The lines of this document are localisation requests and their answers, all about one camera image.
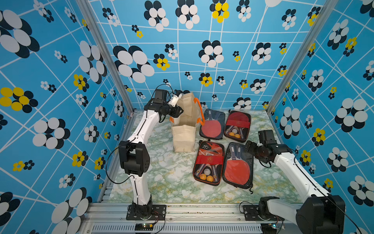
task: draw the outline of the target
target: red ping pong paddle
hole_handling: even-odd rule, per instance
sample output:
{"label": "red ping pong paddle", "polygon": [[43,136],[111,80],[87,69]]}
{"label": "red ping pong paddle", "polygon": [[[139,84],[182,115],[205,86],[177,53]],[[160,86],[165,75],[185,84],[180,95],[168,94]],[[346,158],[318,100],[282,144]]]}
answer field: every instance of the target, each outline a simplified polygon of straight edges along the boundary
{"label": "red ping pong paddle", "polygon": [[242,112],[231,113],[227,119],[228,120],[245,121],[245,122],[249,121],[248,116],[246,114],[242,113]]}
{"label": "red ping pong paddle", "polygon": [[209,118],[205,120],[205,125],[201,126],[201,131],[205,136],[215,138],[221,133],[221,124],[218,120],[213,119],[211,110],[207,111]]}
{"label": "red ping pong paddle", "polygon": [[244,185],[249,180],[250,168],[248,163],[240,159],[241,148],[238,147],[238,154],[235,156],[234,146],[231,146],[231,159],[226,162],[225,177],[228,181]]}

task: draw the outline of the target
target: ping pong paddle case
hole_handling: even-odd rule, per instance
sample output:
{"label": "ping pong paddle case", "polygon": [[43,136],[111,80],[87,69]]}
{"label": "ping pong paddle case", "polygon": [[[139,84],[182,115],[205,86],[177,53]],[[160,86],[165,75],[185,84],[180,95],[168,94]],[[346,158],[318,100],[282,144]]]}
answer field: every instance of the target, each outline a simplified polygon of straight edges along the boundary
{"label": "ping pong paddle case", "polygon": [[207,133],[204,134],[203,130],[205,129],[209,131],[210,129],[206,129],[206,126],[204,127],[202,125],[200,127],[200,136],[207,138],[207,139],[212,139],[212,140],[221,140],[223,138],[223,128],[225,126],[225,113],[221,111],[206,109],[204,112],[204,119],[205,119],[205,124],[207,123],[209,124],[210,120],[217,120],[221,125],[221,132],[215,137],[207,136],[206,135]]}
{"label": "ping pong paddle case", "polygon": [[[224,128],[224,135],[227,138],[233,139],[237,142],[244,143],[247,141],[249,128],[251,126],[251,115],[236,110],[229,110],[229,116],[227,117],[226,125]],[[240,135],[240,138],[230,136],[230,132],[236,129],[236,132]]]}
{"label": "ping pong paddle case", "polygon": [[[243,160],[247,163],[246,170],[248,170],[249,173],[249,179],[247,181],[243,176],[248,175],[243,168],[239,167],[228,167],[227,162],[230,161],[238,161]],[[237,188],[242,189],[249,189],[251,191],[251,188],[253,187],[253,155],[246,152],[245,145],[238,144],[235,142],[229,143],[229,146],[226,149],[226,155],[223,161],[223,172],[222,172],[222,179],[224,182],[233,185]]]}
{"label": "ping pong paddle case", "polygon": [[195,180],[217,186],[220,184],[225,147],[222,144],[199,141],[193,177]]}

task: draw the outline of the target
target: red strap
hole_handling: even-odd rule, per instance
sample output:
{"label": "red strap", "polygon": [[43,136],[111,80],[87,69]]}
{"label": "red strap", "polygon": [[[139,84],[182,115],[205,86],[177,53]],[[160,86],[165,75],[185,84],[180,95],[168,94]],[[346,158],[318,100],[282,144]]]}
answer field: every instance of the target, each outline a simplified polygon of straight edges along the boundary
{"label": "red strap", "polygon": [[226,126],[230,126],[230,125],[237,126],[239,128],[249,128],[251,123],[246,122],[246,121],[228,119],[227,122],[226,122]]}
{"label": "red strap", "polygon": [[216,164],[223,164],[223,156],[205,156],[205,155],[199,155],[196,159],[196,164],[210,164],[210,165],[216,165]]}

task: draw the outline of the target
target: blue patterned wall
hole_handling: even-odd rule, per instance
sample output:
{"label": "blue patterned wall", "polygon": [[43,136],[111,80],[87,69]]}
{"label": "blue patterned wall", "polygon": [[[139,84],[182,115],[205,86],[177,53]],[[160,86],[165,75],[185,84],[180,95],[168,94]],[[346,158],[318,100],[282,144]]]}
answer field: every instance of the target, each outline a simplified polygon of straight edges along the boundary
{"label": "blue patterned wall", "polygon": [[76,233],[127,112],[75,1],[0,10],[0,233]]}
{"label": "blue patterned wall", "polygon": [[[338,2],[271,112],[285,144],[344,199],[363,234],[374,233],[373,6]],[[359,233],[347,218],[344,233]]]}
{"label": "blue patterned wall", "polygon": [[163,83],[193,91],[204,108],[267,108],[324,4],[324,0],[89,2],[138,109]]}

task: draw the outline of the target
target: orange handle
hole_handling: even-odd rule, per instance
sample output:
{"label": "orange handle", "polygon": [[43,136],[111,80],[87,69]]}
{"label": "orange handle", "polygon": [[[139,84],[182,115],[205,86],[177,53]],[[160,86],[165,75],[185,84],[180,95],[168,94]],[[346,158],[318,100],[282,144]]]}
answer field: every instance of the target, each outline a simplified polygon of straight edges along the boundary
{"label": "orange handle", "polygon": [[201,104],[199,102],[199,99],[197,97],[195,97],[195,99],[193,101],[195,102],[195,104],[196,104],[196,102],[199,104],[200,112],[201,112],[201,118],[197,118],[196,123],[201,123],[201,125],[204,126],[205,125],[205,118],[204,118],[203,109],[201,108]]}

